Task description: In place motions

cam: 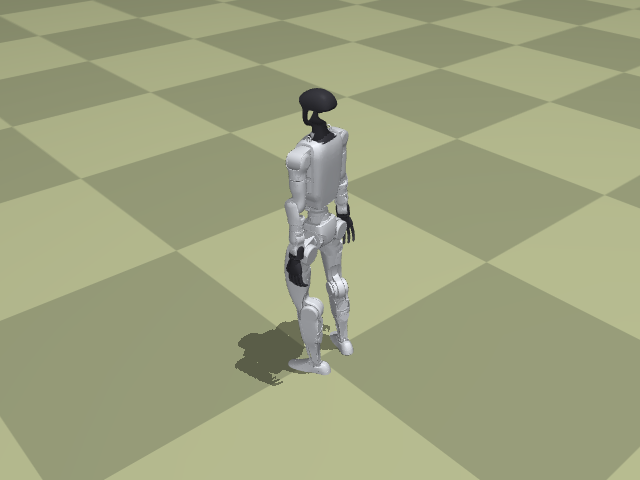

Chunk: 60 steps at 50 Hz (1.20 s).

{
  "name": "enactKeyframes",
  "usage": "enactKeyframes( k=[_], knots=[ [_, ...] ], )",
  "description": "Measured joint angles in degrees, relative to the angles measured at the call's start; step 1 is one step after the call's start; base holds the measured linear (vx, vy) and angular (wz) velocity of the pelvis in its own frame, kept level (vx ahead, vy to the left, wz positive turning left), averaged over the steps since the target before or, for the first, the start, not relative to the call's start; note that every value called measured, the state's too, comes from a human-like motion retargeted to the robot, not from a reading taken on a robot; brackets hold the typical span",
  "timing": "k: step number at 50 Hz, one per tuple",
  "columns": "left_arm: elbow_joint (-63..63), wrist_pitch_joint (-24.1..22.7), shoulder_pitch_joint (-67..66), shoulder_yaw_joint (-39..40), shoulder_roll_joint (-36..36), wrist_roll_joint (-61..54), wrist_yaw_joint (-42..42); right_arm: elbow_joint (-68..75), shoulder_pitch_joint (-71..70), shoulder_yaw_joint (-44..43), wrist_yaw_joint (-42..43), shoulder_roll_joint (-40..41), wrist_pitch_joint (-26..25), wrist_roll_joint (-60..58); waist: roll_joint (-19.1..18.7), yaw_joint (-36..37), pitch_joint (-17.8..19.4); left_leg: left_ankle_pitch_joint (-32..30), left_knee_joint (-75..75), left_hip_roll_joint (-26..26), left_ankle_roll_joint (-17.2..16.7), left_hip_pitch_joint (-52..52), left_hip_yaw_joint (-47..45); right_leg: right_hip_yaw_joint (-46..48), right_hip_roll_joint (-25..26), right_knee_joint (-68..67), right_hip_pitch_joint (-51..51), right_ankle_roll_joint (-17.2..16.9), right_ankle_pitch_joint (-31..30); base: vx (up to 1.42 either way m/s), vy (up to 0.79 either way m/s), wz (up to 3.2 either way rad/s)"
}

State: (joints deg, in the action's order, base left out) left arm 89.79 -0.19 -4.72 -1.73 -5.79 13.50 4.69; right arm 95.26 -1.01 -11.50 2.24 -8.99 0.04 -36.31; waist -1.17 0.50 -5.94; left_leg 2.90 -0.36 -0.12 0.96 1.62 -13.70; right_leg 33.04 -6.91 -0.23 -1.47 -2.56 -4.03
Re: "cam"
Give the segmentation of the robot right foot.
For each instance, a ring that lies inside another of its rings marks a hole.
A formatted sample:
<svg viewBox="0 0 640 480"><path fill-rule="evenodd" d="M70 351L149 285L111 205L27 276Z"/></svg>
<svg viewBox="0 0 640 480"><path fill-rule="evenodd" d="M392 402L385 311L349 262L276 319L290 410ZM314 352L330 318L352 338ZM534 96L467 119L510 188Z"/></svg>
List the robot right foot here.
<svg viewBox="0 0 640 480"><path fill-rule="evenodd" d="M330 339L333 342L334 345L336 345L338 347L338 349L340 350L340 352L343 355L351 355L353 354L354 350L353 350L353 346L352 343L350 342L350 340L348 339L347 341L345 340L345 338L343 338L343 342L340 342L339 339L337 338L337 331L333 331L330 333Z"/></svg>

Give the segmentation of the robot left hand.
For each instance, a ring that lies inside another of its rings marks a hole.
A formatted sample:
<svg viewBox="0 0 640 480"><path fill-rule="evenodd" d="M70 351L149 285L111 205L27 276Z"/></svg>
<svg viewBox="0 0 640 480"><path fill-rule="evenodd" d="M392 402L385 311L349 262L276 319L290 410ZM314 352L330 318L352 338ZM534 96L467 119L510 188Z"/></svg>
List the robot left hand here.
<svg viewBox="0 0 640 480"><path fill-rule="evenodd" d="M303 283L302 266L300 260L304 258L304 247L300 246L297 250L297 257L289 253L289 261L286 271L289 273L289 280L293 284L300 287L307 287L308 284Z"/></svg>

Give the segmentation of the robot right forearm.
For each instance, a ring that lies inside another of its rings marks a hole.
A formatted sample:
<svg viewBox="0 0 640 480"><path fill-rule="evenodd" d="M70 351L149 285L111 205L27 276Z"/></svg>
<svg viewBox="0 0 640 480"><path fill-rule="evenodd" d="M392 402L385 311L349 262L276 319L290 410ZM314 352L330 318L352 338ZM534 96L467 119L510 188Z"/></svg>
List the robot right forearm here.
<svg viewBox="0 0 640 480"><path fill-rule="evenodd" d="M348 204L347 186L348 186L348 177L347 177L347 174L345 174L344 178L340 180L337 195L334 200L337 206L338 214L347 214L347 204Z"/></svg>

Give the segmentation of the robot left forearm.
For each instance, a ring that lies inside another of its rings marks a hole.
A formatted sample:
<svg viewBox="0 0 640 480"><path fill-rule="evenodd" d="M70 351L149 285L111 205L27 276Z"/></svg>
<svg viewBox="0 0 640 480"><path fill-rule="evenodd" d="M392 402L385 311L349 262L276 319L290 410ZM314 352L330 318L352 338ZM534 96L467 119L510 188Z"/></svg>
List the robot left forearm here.
<svg viewBox="0 0 640 480"><path fill-rule="evenodd" d="M297 250L300 246L304 247L305 251L305 217L299 214L297 205L292 200L285 202L285 210L289 224L289 253L297 257Z"/></svg>

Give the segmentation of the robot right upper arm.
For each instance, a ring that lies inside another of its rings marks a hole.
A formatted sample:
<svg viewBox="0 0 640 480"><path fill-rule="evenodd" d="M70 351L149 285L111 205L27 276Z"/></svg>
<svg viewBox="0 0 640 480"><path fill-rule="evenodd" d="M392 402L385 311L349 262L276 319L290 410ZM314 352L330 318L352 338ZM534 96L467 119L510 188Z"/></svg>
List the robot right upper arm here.
<svg viewBox="0 0 640 480"><path fill-rule="evenodd" d="M329 127L330 128L330 127ZM347 158L347 154L346 154L346 144L348 141L348 132L344 129L338 128L338 127L334 127L331 126L332 129L335 129L336 131L338 131L342 137L342 141L343 141L343 152L342 152L342 166L341 166L341 177L340 180L342 178L344 178L345 174L346 174L346 158Z"/></svg>

